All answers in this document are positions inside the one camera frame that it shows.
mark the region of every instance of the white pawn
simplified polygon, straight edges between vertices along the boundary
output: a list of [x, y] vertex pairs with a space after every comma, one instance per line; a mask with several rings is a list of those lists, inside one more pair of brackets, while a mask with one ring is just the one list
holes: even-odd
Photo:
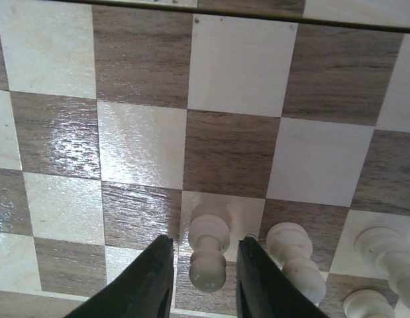
[[395, 318], [395, 312], [384, 296], [375, 290], [358, 290], [343, 303], [348, 318]]
[[374, 227], [361, 233], [355, 250], [376, 270], [388, 273], [390, 288], [410, 309], [410, 248], [395, 231]]
[[230, 229], [220, 217], [203, 214], [190, 222], [189, 244], [191, 283], [203, 292], [212, 293], [225, 284], [227, 262], [223, 253], [230, 246]]
[[287, 279], [310, 301], [320, 302], [327, 291], [318, 266], [309, 258], [312, 242], [306, 230], [296, 223], [274, 225], [266, 236], [270, 255], [283, 268]]

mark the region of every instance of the chess piece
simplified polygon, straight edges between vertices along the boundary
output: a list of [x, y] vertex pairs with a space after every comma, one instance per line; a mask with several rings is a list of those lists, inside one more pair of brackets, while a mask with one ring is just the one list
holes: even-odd
[[216, 215], [200, 215], [190, 222], [189, 244], [194, 250], [190, 258], [191, 283], [203, 292], [220, 290], [227, 267], [223, 253], [230, 246], [228, 225]]
[[343, 303], [348, 318], [395, 318], [395, 312], [384, 296], [375, 290], [358, 290]]
[[318, 266], [309, 259], [313, 247], [305, 229], [296, 223], [279, 223], [268, 232], [266, 244], [288, 280], [307, 299], [320, 302], [327, 289]]
[[390, 288], [410, 309], [410, 248], [395, 231], [374, 227], [361, 233], [355, 250], [365, 262], [389, 275]]

